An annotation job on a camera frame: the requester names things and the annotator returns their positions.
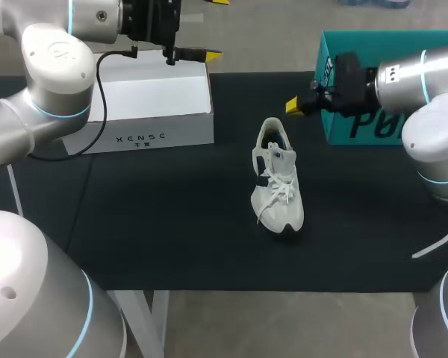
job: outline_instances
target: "metal stand leg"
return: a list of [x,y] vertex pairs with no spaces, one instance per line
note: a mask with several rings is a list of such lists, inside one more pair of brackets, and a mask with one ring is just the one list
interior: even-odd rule
[[156,333],[143,291],[113,291],[117,303],[145,358],[164,358],[163,345]]
[[166,341],[167,310],[169,307],[169,291],[155,291],[152,299],[152,320],[156,326],[158,338],[164,348]]

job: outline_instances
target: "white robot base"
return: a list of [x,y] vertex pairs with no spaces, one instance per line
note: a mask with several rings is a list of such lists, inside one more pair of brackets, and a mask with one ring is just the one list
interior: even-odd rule
[[35,225],[0,212],[0,357],[142,357],[120,309]]

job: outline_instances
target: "concrete floor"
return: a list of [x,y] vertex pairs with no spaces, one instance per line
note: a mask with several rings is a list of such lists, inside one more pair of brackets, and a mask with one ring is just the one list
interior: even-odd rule
[[[414,0],[406,10],[345,7],[337,0],[183,0],[182,46],[215,48],[212,72],[314,68],[320,32],[448,29],[448,0]],[[122,37],[94,51],[126,49]],[[0,75],[22,74],[19,46],[0,36]],[[411,294],[173,292],[167,358],[410,358]]]

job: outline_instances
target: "white sneaker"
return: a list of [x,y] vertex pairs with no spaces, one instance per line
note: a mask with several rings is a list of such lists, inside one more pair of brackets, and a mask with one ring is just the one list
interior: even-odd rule
[[281,121],[266,119],[252,151],[258,181],[251,202],[257,222],[273,233],[292,234],[304,224],[296,158]]

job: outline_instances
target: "black tablecloth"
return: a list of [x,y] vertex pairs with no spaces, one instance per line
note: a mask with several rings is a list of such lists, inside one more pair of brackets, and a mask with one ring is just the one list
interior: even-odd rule
[[[448,206],[401,147],[332,147],[318,116],[286,117],[311,76],[212,75],[215,145],[22,160],[25,216],[105,289],[428,290],[448,268],[448,245],[411,254],[448,232]],[[256,225],[250,205],[252,148],[269,116],[297,153],[305,223],[292,243]]]

